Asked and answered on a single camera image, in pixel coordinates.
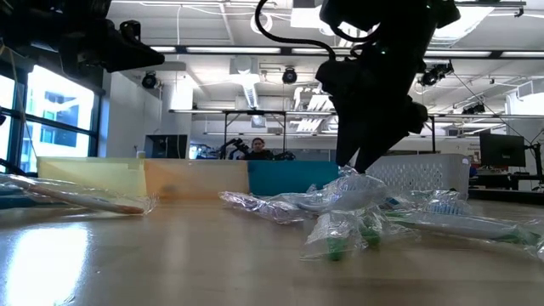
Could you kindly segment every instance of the black robotic arm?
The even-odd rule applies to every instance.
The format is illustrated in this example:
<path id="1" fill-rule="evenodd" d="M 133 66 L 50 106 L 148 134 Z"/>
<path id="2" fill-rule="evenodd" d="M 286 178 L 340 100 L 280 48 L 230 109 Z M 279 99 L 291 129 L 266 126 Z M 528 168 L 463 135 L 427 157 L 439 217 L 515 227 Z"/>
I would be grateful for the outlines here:
<path id="1" fill-rule="evenodd" d="M 256 14 L 267 0 L 261 0 Z M 326 49 L 329 60 L 315 78 L 331 95 L 338 114 L 337 164 L 345 166 L 359 151 L 355 169 L 363 173 L 409 133 L 420 133 L 427 109 L 408 96 L 434 31 L 460 18 L 452 0 L 325 0 L 320 18 L 344 39 L 356 45 L 352 57 L 338 61 L 323 42 L 281 38 L 258 29 L 279 43 L 314 44 Z M 338 27 L 347 22 L 362 31 L 378 28 L 366 37 L 349 37 Z"/>

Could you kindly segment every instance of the person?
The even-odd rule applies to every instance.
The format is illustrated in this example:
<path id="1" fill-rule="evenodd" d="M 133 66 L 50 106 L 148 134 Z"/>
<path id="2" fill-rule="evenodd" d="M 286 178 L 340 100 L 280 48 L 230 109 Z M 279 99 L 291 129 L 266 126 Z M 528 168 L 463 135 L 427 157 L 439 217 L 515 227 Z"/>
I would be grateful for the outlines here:
<path id="1" fill-rule="evenodd" d="M 261 138 L 255 138 L 252 141 L 252 152 L 243 156 L 241 159 L 246 161 L 272 161 L 274 160 L 274 154 L 269 150 L 264 149 L 264 140 Z"/>

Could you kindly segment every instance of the clear plastic wrapper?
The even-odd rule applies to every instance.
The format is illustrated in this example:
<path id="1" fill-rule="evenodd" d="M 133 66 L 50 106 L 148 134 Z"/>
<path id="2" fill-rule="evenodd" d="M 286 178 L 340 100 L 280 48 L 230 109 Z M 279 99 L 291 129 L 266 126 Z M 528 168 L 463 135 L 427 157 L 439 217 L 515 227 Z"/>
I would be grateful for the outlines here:
<path id="1" fill-rule="evenodd" d="M 428 213 L 471 215 L 473 209 L 461 194 L 450 190 L 410 191 L 391 195 L 384 209 L 415 209 Z"/>
<path id="2" fill-rule="evenodd" d="M 278 224 L 292 224 L 314 217 L 312 213 L 286 201 L 262 200 L 238 192 L 221 192 L 219 197 L 228 207 L 256 213 Z"/>
<path id="3" fill-rule="evenodd" d="M 391 223 L 379 207 L 351 212 L 331 211 L 321 215 L 304 243 L 301 259 L 328 258 L 338 261 L 352 252 L 401 237 L 415 236 L 414 231 Z"/>
<path id="4" fill-rule="evenodd" d="M 510 243 L 544 259 L 544 231 L 538 223 L 518 224 L 494 218 L 418 211 L 387 212 L 386 215 L 389 221 L 409 229 Z"/>
<path id="5" fill-rule="evenodd" d="M 281 194 L 269 198 L 285 201 L 315 213 L 332 210 L 352 211 L 379 205 L 387 200 L 384 182 L 364 174 L 352 174 L 338 178 L 323 187 L 305 194 Z"/>
<path id="6" fill-rule="evenodd" d="M 0 190 L 0 203 L 5 207 L 69 204 L 94 211 L 146 214 L 157 203 L 155 197 L 131 197 L 70 182 L 5 174 L 0 174 Z"/>
<path id="7" fill-rule="evenodd" d="M 348 177 L 351 175 L 357 175 L 357 174 L 359 173 L 353 167 L 350 167 L 350 166 L 338 167 L 338 176 L 340 178 Z"/>
<path id="8" fill-rule="evenodd" d="M 304 243 L 301 259 L 328 258 L 338 261 L 351 252 L 364 250 L 368 243 L 360 233 L 362 226 L 362 218 L 355 212 L 333 211 L 322 214 Z"/>

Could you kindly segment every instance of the computer monitor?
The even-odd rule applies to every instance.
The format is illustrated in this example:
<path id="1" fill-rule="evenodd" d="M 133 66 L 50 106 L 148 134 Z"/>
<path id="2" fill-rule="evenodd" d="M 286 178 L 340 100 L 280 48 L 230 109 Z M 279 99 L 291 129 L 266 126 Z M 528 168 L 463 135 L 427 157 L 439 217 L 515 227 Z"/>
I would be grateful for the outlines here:
<path id="1" fill-rule="evenodd" d="M 483 166 L 525 167 L 524 138 L 482 133 L 479 147 Z"/>

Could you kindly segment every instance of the desk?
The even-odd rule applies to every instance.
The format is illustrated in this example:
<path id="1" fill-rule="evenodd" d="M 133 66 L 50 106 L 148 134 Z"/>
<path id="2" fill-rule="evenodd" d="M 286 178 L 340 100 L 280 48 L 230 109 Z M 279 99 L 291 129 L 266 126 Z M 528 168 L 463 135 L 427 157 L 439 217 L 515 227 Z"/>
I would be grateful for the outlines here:
<path id="1" fill-rule="evenodd" d="M 535 180 L 537 175 L 519 175 L 519 174 L 481 174 L 470 178 L 471 186 L 483 185 L 485 188 L 505 188 L 507 190 L 519 190 L 519 181 Z"/>
<path id="2" fill-rule="evenodd" d="M 544 210 L 476 203 L 490 217 Z M 541 305 L 544 265 L 433 235 L 342 262 L 298 260 L 302 226 L 162 204 L 143 218 L 80 217 L 0 229 L 0 300 L 12 305 Z"/>

